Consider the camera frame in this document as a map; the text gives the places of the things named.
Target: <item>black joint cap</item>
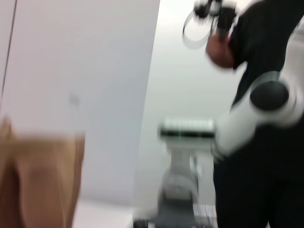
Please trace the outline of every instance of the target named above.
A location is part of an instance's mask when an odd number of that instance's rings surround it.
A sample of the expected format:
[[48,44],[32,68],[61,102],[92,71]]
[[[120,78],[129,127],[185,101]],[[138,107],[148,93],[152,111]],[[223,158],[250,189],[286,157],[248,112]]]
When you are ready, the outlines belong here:
[[281,108],[289,98],[285,85],[278,81],[264,82],[250,94],[251,102],[263,111],[275,111]]
[[217,27],[229,31],[236,16],[234,7],[222,7],[218,16]]
[[209,14],[208,5],[196,6],[193,11],[194,11],[195,15],[198,16],[200,19],[206,18]]

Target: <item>person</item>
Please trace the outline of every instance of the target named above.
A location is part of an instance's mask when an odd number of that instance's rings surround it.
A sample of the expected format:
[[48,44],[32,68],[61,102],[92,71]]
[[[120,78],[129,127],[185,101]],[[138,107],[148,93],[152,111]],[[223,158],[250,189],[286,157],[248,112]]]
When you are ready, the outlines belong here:
[[[303,0],[262,0],[240,17],[230,37],[209,37],[206,52],[219,67],[247,62],[236,104],[253,81],[281,71],[289,38],[304,15]],[[304,227],[304,117],[290,128],[264,125],[236,153],[214,163],[219,228]]]

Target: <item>white panel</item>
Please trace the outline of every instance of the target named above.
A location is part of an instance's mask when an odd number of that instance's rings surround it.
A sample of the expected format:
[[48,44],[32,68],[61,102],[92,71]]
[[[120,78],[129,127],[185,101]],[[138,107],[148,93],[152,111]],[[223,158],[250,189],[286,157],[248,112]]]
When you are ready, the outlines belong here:
[[[139,157],[135,178],[134,203],[152,209],[170,156],[157,137],[158,124],[165,117],[215,118],[227,111],[234,99],[244,67],[233,73],[214,66],[205,55],[206,46],[188,49],[182,41],[182,27],[193,10],[189,0],[161,0],[142,121]],[[250,0],[240,0],[240,9]],[[191,21],[189,38],[201,39],[209,33],[211,22]],[[213,160],[201,155],[199,165],[200,202],[213,205]]]
[[7,62],[15,0],[0,0],[0,98]]
[[22,0],[2,115],[19,132],[86,130],[83,196],[132,194],[157,0]]

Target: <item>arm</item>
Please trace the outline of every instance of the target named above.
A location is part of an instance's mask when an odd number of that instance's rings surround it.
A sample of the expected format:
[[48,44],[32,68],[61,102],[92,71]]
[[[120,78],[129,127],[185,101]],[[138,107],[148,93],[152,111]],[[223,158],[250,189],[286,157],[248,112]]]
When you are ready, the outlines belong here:
[[[206,52],[217,66],[234,69],[245,61],[253,62],[253,58],[272,51],[277,56],[285,56],[288,39],[303,15],[303,0],[257,2],[239,17],[230,38],[221,42],[217,32],[212,35]],[[284,61],[280,61],[279,65],[283,67]]]

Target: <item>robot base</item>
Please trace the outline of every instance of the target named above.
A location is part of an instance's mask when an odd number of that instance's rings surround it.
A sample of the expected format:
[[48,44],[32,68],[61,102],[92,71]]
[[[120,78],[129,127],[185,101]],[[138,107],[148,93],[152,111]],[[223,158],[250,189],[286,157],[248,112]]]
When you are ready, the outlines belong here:
[[192,200],[166,199],[164,194],[159,200],[158,212],[150,219],[133,221],[133,228],[213,228],[207,222],[195,218]]

